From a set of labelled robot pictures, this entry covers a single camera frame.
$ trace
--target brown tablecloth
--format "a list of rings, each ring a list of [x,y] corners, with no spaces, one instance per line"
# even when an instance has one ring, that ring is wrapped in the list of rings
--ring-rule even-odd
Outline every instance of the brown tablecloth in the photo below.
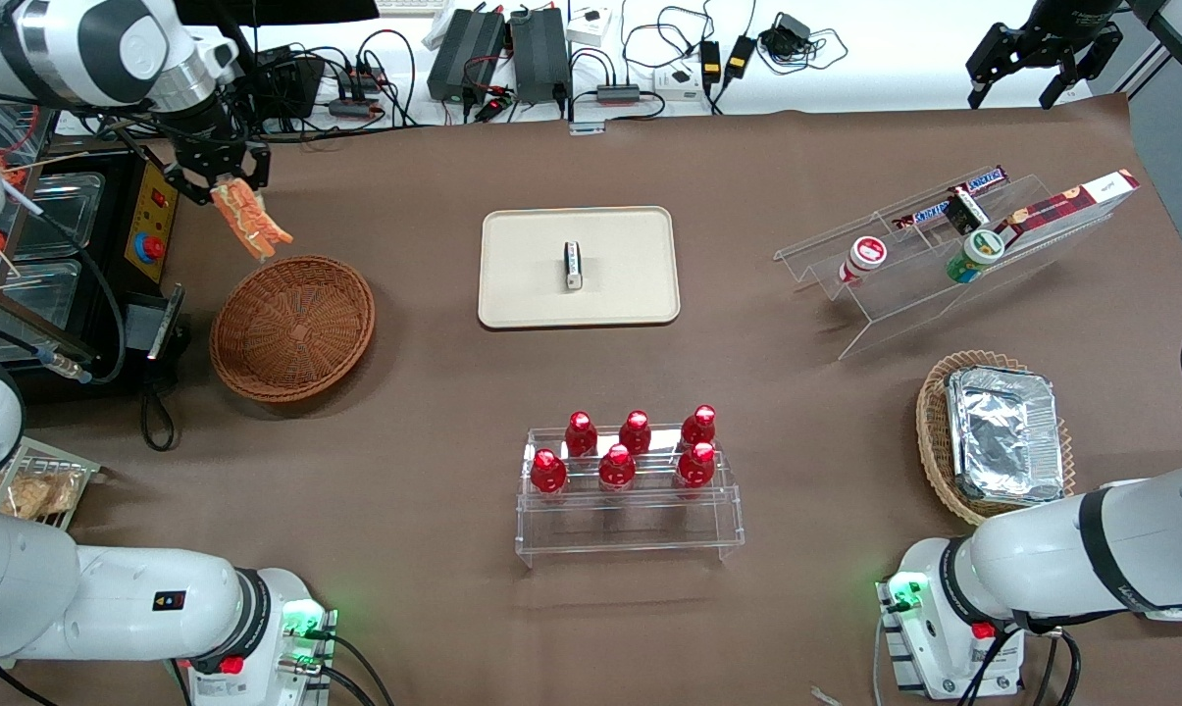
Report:
[[[851,331],[771,254],[986,163],[1053,189],[1128,167],[1144,186],[1030,280],[833,362]],[[267,201],[297,238],[282,255],[343,259],[376,291],[376,341],[348,384],[296,410],[223,388],[206,356],[210,313],[255,265],[213,209],[186,206],[168,273],[195,317],[170,399],[182,445],[147,451],[132,399],[39,408],[31,434],[115,468],[84,498],[77,540],[298,572],[343,609],[343,635],[400,706],[808,704],[810,685],[868,704],[873,579],[910,543],[968,531],[933,496],[914,436],[918,386],[954,350],[1011,354],[1052,378],[1080,491],[1182,465],[1182,245],[1119,97],[1051,112],[618,122],[577,138],[559,123],[408,130],[277,149]],[[639,203],[673,214],[675,323],[479,325],[483,215]],[[680,421],[700,402],[717,407],[742,488],[743,549],[723,565],[605,553],[525,571],[525,429],[573,408]],[[1112,617],[1074,631],[1079,704],[1182,704],[1182,626]],[[1032,692],[1044,652],[1030,645]],[[65,705],[178,702],[157,665],[15,673]],[[888,701],[918,702],[895,692],[890,666],[883,684]],[[21,700],[0,684],[6,704]]]

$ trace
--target round basket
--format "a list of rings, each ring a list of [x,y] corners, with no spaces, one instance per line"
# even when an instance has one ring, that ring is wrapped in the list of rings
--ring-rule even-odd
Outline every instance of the round basket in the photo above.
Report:
[[[296,402],[343,380],[376,323],[356,270],[320,255],[277,260],[241,280],[210,325],[210,365],[258,402]]]
[[[926,479],[935,487],[940,500],[959,518],[972,525],[979,525],[993,514],[1020,510],[1020,506],[968,499],[955,484],[953,434],[949,433],[948,425],[948,389],[944,383],[954,371],[973,365],[1026,370],[1026,365],[1021,365],[1014,358],[989,350],[962,350],[942,358],[931,368],[931,374],[926,376],[917,396],[917,446],[922,452]],[[1066,433],[1065,421],[1060,419],[1058,419],[1058,438],[1061,441],[1064,491],[1067,497],[1074,496],[1074,456],[1070,452],[1070,433]]]

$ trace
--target white box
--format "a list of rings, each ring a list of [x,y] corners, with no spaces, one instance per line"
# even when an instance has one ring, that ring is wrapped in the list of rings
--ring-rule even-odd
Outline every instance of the white box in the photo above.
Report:
[[[656,69],[652,75],[652,90],[667,103],[699,101],[703,96],[703,77],[700,69],[690,67],[684,61]]]
[[[572,19],[565,27],[564,37],[576,44],[603,46],[603,37],[608,34],[612,9],[596,5],[582,5],[569,13]]]

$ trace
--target acrylic shelf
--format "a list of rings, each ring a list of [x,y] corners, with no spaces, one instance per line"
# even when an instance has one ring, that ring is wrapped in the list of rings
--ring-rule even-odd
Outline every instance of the acrylic shelf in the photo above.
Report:
[[[774,253],[774,261],[787,265],[795,281],[816,283],[827,299],[851,304],[846,310],[855,319],[851,328],[855,328],[856,336],[839,354],[840,361],[870,345],[916,330],[949,310],[1038,272],[1070,251],[1092,227],[1110,219],[1110,212],[1116,206],[1116,201],[1096,205],[1030,229],[979,278],[957,284],[948,278],[946,265],[961,250],[963,238],[948,219],[940,215],[922,227],[896,227],[892,220],[940,203],[948,197],[950,187],[989,171],[991,167],[973,170]],[[994,184],[978,193],[975,200],[986,210],[989,222],[999,224],[1013,210],[1025,209],[1054,193],[1034,175],[1027,175]],[[885,242],[886,264],[849,286],[839,280],[839,265],[856,239],[868,235]]]
[[[637,474],[628,491],[599,488],[599,456],[617,442],[600,430],[595,455],[569,459],[564,428],[528,430],[517,493],[517,555],[533,568],[546,553],[644,549],[716,549],[721,559],[743,543],[739,485],[721,445],[716,473],[699,488],[675,487],[681,425],[652,425],[648,453],[635,456]],[[546,496],[528,481],[533,453],[551,448],[567,466],[564,491]]]

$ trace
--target beige tray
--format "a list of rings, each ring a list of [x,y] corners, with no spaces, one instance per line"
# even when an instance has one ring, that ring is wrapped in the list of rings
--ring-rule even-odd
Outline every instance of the beige tray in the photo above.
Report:
[[[582,290],[564,284],[567,241],[582,247]],[[486,326],[663,324],[680,310],[673,220],[660,206],[495,210],[481,224]]]

